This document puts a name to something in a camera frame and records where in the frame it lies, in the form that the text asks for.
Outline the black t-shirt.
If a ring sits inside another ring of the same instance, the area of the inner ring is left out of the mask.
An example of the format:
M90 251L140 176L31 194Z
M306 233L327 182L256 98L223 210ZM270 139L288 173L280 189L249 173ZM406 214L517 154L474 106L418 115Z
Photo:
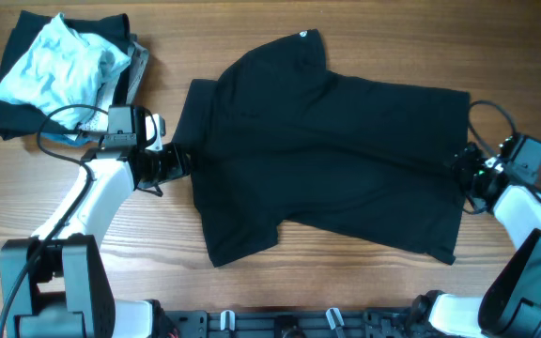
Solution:
M173 140L189 155L213 265L275 246L284 221L455 261L465 91L329 70L308 30L191 82Z

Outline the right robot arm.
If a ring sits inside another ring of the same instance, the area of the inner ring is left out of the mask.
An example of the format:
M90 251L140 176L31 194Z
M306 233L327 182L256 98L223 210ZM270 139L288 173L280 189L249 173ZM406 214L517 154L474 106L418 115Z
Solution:
M516 252L482 298L431 291L413 302L409 336L541 337L541 193L533 187L541 142L509 137L488 158L474 143L453 172L475 212L503 225Z

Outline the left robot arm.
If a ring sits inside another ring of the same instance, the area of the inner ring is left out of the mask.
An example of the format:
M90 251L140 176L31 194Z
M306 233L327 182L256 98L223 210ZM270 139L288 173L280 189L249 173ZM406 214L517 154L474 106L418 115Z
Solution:
M156 300L115 300L100 244L119 207L136 191L188 175L176 145L94 147L51 219L0 252L0 337L178 337Z

